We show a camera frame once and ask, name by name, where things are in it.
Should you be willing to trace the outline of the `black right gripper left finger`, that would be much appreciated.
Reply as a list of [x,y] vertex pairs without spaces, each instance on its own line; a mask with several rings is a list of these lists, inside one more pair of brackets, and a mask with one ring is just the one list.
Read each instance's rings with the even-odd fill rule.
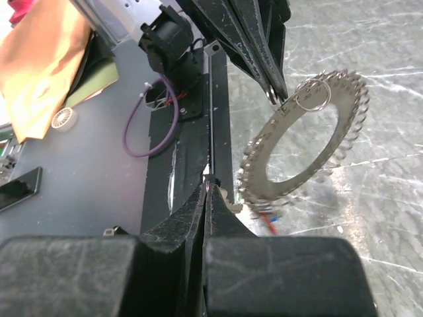
[[141,235],[1,245],[2,316],[202,316],[206,188]]

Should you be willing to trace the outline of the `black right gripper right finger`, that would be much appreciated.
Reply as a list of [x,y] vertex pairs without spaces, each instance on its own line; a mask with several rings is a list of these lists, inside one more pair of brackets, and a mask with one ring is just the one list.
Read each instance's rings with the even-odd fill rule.
[[206,201],[209,316],[375,316],[353,246],[324,236],[260,237],[228,210],[218,186]]

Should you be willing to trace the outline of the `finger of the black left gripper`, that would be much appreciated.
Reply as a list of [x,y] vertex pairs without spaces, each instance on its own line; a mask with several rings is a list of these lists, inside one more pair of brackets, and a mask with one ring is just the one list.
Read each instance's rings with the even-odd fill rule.
[[186,13],[208,42],[218,42],[229,59],[253,78],[272,104],[278,97],[268,86],[258,58],[245,34],[231,1],[179,1]]
[[291,18],[286,0],[238,0],[230,2],[235,15],[252,45],[264,71],[265,79],[276,96],[288,97],[283,74],[286,27]]

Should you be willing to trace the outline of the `blue tagged key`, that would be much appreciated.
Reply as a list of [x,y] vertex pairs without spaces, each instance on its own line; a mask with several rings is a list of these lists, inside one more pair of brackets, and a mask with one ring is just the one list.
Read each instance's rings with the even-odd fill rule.
[[221,197],[223,199],[223,201],[225,202],[226,208],[228,208],[228,210],[230,210],[230,212],[232,212],[233,214],[238,214],[243,210],[243,204],[239,204],[239,203],[231,203],[228,199],[228,191],[224,188],[221,187],[221,182],[213,175],[213,174],[205,174],[202,176],[203,178],[203,183],[207,184],[207,188],[209,188],[210,186],[208,185],[209,182],[213,182],[214,184],[217,185]]

